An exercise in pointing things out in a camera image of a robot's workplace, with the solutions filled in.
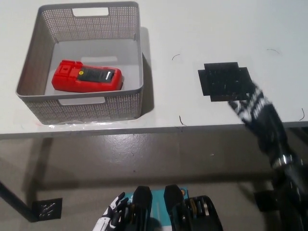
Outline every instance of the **gray plastic basket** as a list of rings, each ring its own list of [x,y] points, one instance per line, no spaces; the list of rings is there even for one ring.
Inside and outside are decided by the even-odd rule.
[[[107,15],[75,16],[74,10],[108,9]],[[51,84],[62,59],[121,69],[119,91],[71,93]],[[135,2],[40,7],[17,95],[43,124],[135,119],[143,89],[139,7]]]

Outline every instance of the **red multimeter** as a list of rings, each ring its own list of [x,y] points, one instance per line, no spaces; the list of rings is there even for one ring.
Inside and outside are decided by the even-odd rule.
[[[51,83],[56,90],[70,92],[120,90],[122,73],[117,68],[87,66],[79,61],[62,60]]]

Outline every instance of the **perforated basket wall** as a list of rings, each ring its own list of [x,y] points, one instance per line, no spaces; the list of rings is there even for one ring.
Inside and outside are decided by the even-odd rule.
[[[72,10],[93,7],[108,7],[109,14],[75,17]],[[143,87],[123,91],[118,95],[106,92],[89,93],[87,97],[104,97],[105,102],[85,105],[62,105],[59,99],[69,99],[70,96],[44,95],[53,47],[56,43],[119,38],[133,39],[138,43],[140,75],[143,77],[137,3],[82,3],[41,7],[17,86],[17,95],[43,124],[112,121],[140,117]]]

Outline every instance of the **white table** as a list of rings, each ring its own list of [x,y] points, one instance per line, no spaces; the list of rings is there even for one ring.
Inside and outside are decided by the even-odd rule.
[[[87,0],[65,0],[87,2]],[[227,128],[241,121],[202,95],[203,63],[238,62],[273,101],[286,127],[308,126],[308,1],[139,0],[149,33],[154,109],[131,121],[42,125],[15,95],[37,10],[63,0],[11,0],[0,7],[0,138]]]

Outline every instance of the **floor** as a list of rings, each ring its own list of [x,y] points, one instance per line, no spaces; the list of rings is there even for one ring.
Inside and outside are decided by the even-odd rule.
[[[308,160],[293,133],[290,145]],[[177,183],[208,195],[226,231],[277,230],[253,192],[270,188],[270,168],[245,130],[0,141],[1,181],[23,201],[63,198],[62,218],[28,223],[0,200],[0,230],[91,231],[122,191]]]

